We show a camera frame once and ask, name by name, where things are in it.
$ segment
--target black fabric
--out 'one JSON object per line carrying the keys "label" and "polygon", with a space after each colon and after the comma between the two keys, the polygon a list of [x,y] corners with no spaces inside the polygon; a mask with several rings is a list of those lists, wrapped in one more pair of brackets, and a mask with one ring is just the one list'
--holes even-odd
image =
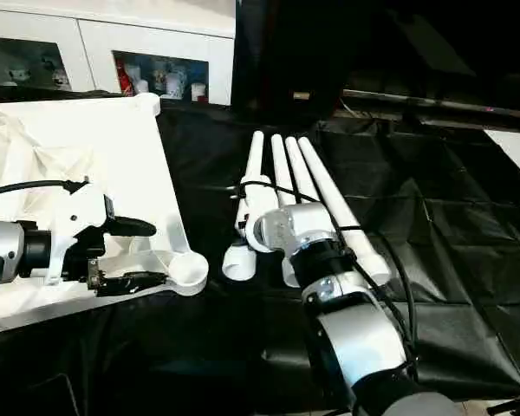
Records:
{"label": "black fabric", "polygon": [[[373,231],[397,251],[417,301],[423,385],[455,399],[520,394],[520,171],[484,133],[374,123],[352,134],[364,124],[353,120],[300,130],[208,108],[167,105],[158,117],[191,247],[210,264],[206,289],[0,333],[0,408],[28,395],[59,409],[73,396],[79,414],[330,406],[311,375],[305,317],[299,294],[283,287],[281,257],[259,255],[245,283],[221,273],[237,206],[218,188],[243,175],[257,128],[307,134],[376,249],[392,264]],[[269,140],[264,155],[273,177]],[[393,273],[386,290],[406,313]],[[53,393],[47,380],[61,379],[64,393]]]}

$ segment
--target table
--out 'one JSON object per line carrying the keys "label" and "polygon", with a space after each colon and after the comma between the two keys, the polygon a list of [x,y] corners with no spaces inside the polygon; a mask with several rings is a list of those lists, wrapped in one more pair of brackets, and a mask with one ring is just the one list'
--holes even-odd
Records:
{"label": "table", "polygon": [[[205,291],[2,333],[0,386],[39,409],[73,399],[80,414],[331,407],[310,372],[281,258],[260,255],[246,283],[221,274],[236,204],[217,186],[242,176],[261,128],[307,134],[376,250],[389,258],[377,230],[399,254],[417,301],[420,380],[454,399],[520,394],[520,170],[484,132],[378,124],[356,133],[365,126],[355,120],[272,127],[169,103],[157,122],[190,244],[211,265]],[[406,312],[396,274],[387,292]]]}

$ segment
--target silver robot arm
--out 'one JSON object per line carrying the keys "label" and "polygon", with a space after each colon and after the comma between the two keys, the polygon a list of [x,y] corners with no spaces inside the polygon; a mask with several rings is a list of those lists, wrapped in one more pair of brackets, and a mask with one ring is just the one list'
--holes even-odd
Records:
{"label": "silver robot arm", "polygon": [[399,332],[354,270],[322,204],[288,205],[254,223],[256,240],[290,260],[308,312],[314,354],[334,393],[369,416],[452,416],[461,412],[401,369]]}

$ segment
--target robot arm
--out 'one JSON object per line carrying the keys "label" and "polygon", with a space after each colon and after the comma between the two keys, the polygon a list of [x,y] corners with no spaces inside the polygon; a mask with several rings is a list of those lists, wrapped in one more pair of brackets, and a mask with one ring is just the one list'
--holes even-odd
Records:
{"label": "robot arm", "polygon": [[358,400],[370,416],[461,414],[445,396],[427,392],[403,374],[399,332],[354,270],[331,217],[319,203],[288,205],[261,216],[256,240],[282,250],[302,290],[312,344],[335,393]]}
{"label": "robot arm", "polygon": [[125,295],[165,283],[166,276],[160,273],[108,279],[102,275],[96,259],[106,252],[104,233],[150,237],[156,228],[138,219],[116,217],[112,201],[96,185],[75,185],[56,207],[48,230],[38,230],[33,222],[0,221],[0,283],[12,282],[17,275],[29,277],[33,269],[47,269],[47,284],[85,281],[98,296]]}

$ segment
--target glass cabinet door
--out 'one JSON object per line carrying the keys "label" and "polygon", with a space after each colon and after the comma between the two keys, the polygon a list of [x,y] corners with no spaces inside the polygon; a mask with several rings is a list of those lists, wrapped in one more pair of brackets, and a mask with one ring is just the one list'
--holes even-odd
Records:
{"label": "glass cabinet door", "polygon": [[71,91],[55,43],[0,38],[0,85]]}
{"label": "glass cabinet door", "polygon": [[0,11],[0,85],[94,89],[77,21]]}
{"label": "glass cabinet door", "polygon": [[208,62],[113,52],[120,90],[180,101],[208,102]]}
{"label": "glass cabinet door", "polygon": [[79,25],[98,89],[231,104],[233,39],[86,20]]}

